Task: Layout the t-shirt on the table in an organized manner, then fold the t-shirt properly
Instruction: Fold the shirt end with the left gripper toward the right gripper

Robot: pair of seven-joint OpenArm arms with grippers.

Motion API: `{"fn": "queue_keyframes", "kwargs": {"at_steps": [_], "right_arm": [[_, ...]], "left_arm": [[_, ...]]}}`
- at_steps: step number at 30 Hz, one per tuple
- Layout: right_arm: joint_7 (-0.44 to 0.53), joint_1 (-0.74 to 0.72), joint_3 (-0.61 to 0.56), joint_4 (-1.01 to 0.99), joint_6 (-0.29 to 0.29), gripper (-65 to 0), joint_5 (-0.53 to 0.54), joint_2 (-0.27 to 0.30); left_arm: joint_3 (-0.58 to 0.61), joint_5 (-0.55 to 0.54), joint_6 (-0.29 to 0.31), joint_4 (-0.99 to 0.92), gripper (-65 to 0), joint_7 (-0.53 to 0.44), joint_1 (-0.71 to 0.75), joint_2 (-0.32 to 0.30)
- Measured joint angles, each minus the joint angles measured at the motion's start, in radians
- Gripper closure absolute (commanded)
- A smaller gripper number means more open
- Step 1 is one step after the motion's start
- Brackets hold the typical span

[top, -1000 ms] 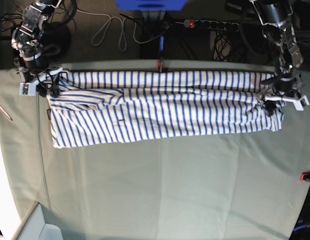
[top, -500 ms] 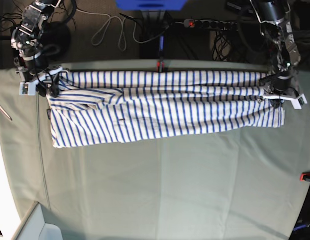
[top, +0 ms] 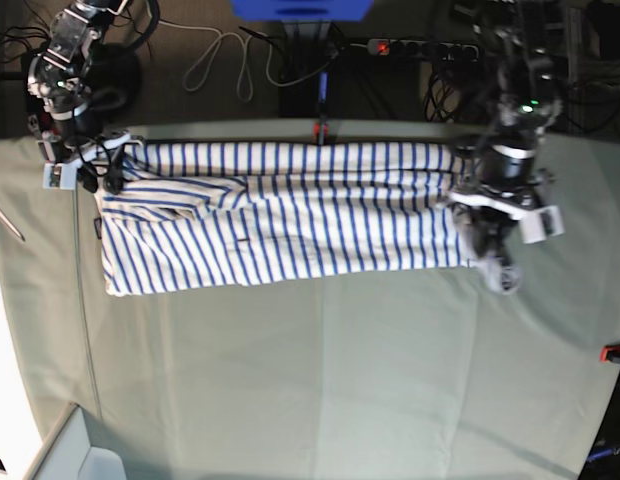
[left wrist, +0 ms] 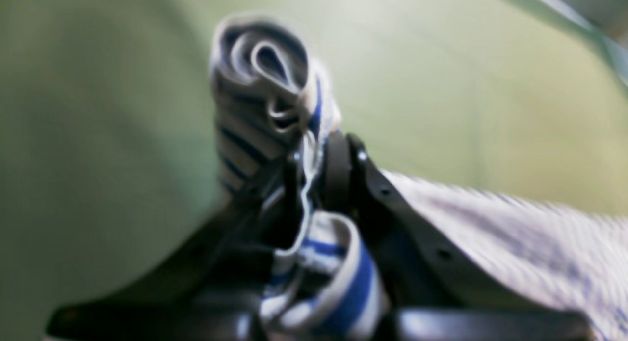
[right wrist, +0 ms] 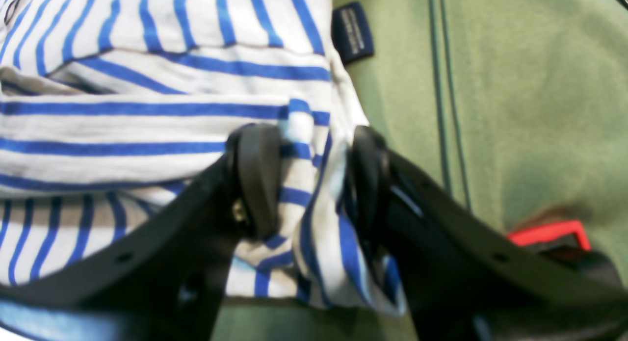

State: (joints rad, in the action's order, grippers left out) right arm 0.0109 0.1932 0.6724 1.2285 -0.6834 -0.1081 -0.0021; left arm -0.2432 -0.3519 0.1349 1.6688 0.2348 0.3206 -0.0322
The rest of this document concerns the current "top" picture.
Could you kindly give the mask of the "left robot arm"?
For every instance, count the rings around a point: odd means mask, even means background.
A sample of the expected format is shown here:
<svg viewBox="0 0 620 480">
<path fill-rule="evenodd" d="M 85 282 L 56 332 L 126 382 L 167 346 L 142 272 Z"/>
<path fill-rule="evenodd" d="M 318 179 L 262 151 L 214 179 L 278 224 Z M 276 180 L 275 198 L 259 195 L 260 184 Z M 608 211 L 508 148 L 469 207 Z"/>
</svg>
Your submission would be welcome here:
<svg viewBox="0 0 620 480">
<path fill-rule="evenodd" d="M 491 120 L 483 133 L 454 143 L 454 153 L 469 165 L 448 199 L 466 216 L 461 229 L 473 256 L 510 266 L 506 240 L 515 228 L 527 243 L 557 230 L 542 192 L 552 176 L 537 169 L 536 159 L 562 99 L 547 51 L 543 2 L 483 1 L 473 29 L 492 77 L 483 93 Z"/>
</svg>

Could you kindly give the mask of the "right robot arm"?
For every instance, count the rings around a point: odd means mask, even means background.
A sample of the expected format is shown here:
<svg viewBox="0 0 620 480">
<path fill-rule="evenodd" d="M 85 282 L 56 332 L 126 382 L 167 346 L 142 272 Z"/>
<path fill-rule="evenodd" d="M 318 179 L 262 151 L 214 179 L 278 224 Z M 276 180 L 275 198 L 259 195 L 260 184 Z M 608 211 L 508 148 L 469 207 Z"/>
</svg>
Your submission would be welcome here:
<svg viewBox="0 0 620 480">
<path fill-rule="evenodd" d="M 95 74 L 125 72 L 127 60 L 158 27 L 160 5 L 146 3 L 149 22 L 128 45 L 107 45 L 104 38 L 128 3 L 72 1 L 54 18 L 50 39 L 34 55 L 27 70 L 28 93 L 42 104 L 49 123 L 37 134 L 45 161 L 44 186 L 111 194 L 124 189 L 123 158 L 132 142 L 127 130 L 104 130 L 102 99 L 113 95 L 115 107 L 126 105 L 131 91 L 118 84 L 96 82 Z"/>
</svg>

